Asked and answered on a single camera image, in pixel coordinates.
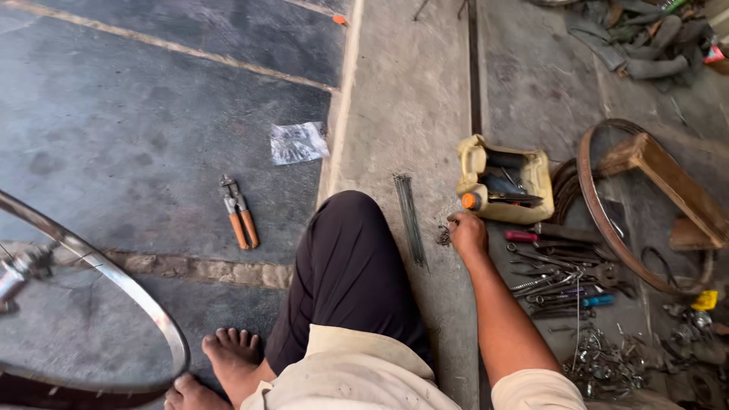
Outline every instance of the hand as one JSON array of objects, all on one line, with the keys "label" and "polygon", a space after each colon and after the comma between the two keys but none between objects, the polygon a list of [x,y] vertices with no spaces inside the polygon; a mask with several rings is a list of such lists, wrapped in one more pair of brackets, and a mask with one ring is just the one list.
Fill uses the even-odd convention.
[{"label": "hand", "polygon": [[458,222],[448,223],[448,230],[451,231],[451,243],[461,259],[488,256],[488,231],[483,220],[471,212],[457,212],[453,216]]}]

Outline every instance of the sleeve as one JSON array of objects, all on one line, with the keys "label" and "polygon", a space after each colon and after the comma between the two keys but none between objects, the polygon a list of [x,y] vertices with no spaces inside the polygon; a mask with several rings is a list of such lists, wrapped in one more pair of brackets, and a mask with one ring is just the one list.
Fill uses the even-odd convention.
[{"label": "sleeve", "polygon": [[519,370],[491,390],[494,410],[586,410],[577,387],[564,375],[545,369]]}]

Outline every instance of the dark trousers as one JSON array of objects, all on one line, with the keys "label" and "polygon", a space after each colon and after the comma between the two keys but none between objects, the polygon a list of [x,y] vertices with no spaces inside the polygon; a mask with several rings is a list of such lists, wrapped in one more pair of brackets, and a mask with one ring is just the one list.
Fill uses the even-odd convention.
[{"label": "dark trousers", "polygon": [[397,245],[382,211],[364,193],[332,196],[309,222],[286,306],[265,350],[276,375],[304,358],[311,323],[392,337],[433,368]]}]

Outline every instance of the person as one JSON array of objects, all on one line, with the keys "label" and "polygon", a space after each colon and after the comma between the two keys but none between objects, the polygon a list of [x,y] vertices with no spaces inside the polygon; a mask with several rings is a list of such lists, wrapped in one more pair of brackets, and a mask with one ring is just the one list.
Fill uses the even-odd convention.
[{"label": "person", "polygon": [[[484,222],[455,216],[451,241],[471,276],[494,408],[584,410],[491,261]],[[436,387],[397,245],[364,193],[338,193],[313,216],[262,361],[259,345],[245,330],[206,336],[203,351],[230,403],[185,374],[168,391],[165,410],[459,408]]]}]

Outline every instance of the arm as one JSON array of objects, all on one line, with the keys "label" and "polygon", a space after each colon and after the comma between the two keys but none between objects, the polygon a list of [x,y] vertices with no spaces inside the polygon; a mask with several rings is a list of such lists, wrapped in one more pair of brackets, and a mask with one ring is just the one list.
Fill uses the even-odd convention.
[{"label": "arm", "polygon": [[529,316],[488,256],[486,224],[470,213],[451,222],[451,242],[471,276],[476,298],[478,344],[493,387],[502,377],[530,368],[562,369]]}]

